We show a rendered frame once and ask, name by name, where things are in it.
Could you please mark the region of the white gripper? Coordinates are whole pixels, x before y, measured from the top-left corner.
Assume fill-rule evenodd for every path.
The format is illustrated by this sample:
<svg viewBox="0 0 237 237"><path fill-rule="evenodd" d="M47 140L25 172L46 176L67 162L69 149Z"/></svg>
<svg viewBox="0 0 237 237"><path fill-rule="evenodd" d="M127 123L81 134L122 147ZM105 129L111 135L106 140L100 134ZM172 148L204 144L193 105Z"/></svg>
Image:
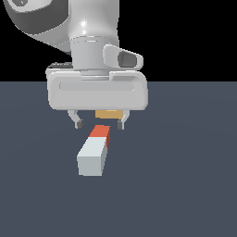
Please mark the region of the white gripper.
<svg viewBox="0 0 237 237"><path fill-rule="evenodd" d="M124 130L130 110L145 110L148 105L147 80L140 71L82 76L73 69L47 69L45 74L50 107L68 110L76 129L84 126L77 110L123 110L118 130Z"/></svg>

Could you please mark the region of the tan box with hole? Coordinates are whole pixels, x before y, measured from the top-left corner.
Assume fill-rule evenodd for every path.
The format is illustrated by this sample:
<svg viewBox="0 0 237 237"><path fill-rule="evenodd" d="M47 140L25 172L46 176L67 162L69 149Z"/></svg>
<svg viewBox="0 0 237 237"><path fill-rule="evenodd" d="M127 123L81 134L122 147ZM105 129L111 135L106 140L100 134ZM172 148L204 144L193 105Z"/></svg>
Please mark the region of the tan box with hole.
<svg viewBox="0 0 237 237"><path fill-rule="evenodd" d="M98 119L122 119L122 110L96 110L95 116Z"/></svg>

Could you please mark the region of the white and red peg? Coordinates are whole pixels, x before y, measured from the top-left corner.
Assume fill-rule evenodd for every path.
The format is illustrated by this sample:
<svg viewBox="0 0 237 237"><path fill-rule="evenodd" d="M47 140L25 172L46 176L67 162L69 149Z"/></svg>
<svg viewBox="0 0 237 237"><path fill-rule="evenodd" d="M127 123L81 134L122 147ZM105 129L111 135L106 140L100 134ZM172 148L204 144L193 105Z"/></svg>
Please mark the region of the white and red peg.
<svg viewBox="0 0 237 237"><path fill-rule="evenodd" d="M96 125L77 155L79 174L101 176L110 143L110 127Z"/></svg>

